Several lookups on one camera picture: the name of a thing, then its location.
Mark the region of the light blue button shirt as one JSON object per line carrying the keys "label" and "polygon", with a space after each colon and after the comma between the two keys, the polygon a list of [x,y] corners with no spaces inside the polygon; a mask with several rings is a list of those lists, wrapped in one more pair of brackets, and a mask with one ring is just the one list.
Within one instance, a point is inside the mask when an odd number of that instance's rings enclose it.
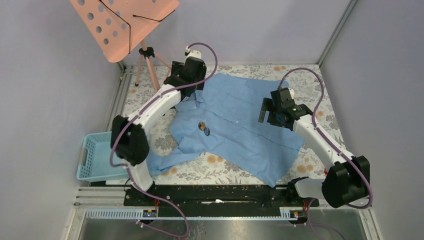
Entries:
{"label": "light blue button shirt", "polygon": [[[151,151],[151,175],[191,161],[201,153],[218,155],[274,187],[291,168],[304,140],[287,128],[258,122],[263,98],[277,89],[276,80],[218,73],[186,101],[176,105],[170,133],[177,147],[169,155]],[[198,128],[203,122],[210,135]]]}

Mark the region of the orange brooch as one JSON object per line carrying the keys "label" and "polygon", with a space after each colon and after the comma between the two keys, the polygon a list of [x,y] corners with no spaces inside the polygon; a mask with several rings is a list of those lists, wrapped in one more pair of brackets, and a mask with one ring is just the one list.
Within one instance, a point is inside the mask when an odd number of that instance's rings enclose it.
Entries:
{"label": "orange brooch", "polygon": [[204,123],[204,122],[199,122],[199,123],[198,123],[198,128],[199,128],[201,131],[204,131],[204,130],[206,129],[206,125],[205,125],[205,123]]}

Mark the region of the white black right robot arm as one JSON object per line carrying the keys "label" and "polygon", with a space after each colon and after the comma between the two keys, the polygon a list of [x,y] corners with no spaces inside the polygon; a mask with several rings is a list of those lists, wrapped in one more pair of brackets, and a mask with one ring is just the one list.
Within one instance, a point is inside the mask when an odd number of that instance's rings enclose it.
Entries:
{"label": "white black right robot arm", "polygon": [[264,98],[258,122],[267,122],[298,134],[311,147],[327,172],[324,179],[299,177],[288,185],[287,201],[293,206],[306,199],[325,200],[331,207],[351,206],[354,201],[367,197],[367,208],[373,200],[370,185],[370,163],[364,156],[354,156],[338,145],[317,122],[314,113],[305,104],[296,104],[289,88],[271,91]]}

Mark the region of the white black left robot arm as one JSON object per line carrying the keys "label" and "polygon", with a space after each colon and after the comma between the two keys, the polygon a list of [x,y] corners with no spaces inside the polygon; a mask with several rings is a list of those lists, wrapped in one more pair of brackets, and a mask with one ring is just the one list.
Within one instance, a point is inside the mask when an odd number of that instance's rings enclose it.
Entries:
{"label": "white black left robot arm", "polygon": [[173,61],[170,76],[150,100],[127,117],[117,115],[112,121],[111,154],[122,159],[131,183],[139,188],[135,197],[144,206],[155,200],[150,188],[154,181],[147,164],[149,133],[168,110],[203,89],[206,71],[200,51],[191,51],[185,62]]}

